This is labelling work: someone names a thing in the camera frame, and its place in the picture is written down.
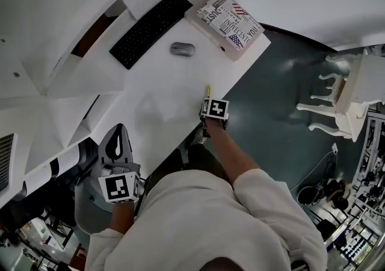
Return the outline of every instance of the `shoe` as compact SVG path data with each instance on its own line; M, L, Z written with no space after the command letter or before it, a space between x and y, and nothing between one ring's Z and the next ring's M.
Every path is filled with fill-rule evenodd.
M196 131L196 133L194 135L194 139L190 145L204 144L206 142L206 140L207 140L207 138L205 138L203 136L203 126L202 126L202 127L198 128L198 130Z

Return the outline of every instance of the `air vent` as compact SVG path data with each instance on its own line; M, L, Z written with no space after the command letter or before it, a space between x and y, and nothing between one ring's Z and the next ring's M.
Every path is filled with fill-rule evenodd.
M0 138L0 191L8 186L13 134Z

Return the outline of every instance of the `green floor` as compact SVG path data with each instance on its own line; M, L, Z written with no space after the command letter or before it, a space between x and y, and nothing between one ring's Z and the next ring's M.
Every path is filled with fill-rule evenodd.
M321 104L320 100L310 99L312 93L330 92L318 75L340 70L324 60L327 50L277 32L265 31L265 35L271 45L225 96L230 102L227 131L263 170L272 178L287 182L289 188L302 180L336 142L337 175L343 174L351 181L366 125L353 143L319 129L311 132L307 126L314 122L336 127L334 118L295 108L299 102ZM207 147L213 150L209 142ZM321 163L303 185L317 183L324 167Z

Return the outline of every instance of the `black and white object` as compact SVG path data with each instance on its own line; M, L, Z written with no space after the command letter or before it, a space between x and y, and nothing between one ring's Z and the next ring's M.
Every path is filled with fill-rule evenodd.
M127 129L117 124L99 145L100 188L106 202L135 201L143 193L140 165L134 163Z
M119 204L139 198L139 176L136 172L99 177L99 183L106 202Z
M227 100L217 100L213 98L204 98L201 110L201 116L227 120L229 114L227 110L229 102Z
M35 169L25 176L23 188L14 197L14 201L20 201L32 194L49 180L59 177L75 165L83 164L91 155L91 147L87 141L79 143L64 154L52 160L48 165Z

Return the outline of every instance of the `american flag print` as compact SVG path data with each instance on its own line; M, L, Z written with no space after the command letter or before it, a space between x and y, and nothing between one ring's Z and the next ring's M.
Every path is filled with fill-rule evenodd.
M229 38L240 48L240 49L243 49L243 45L241 43L241 41L239 40L238 36L233 34L231 36L229 36Z
M234 11L237 15L242 16L243 14L246 14L246 12L243 10L241 6L239 6L237 3L233 3Z

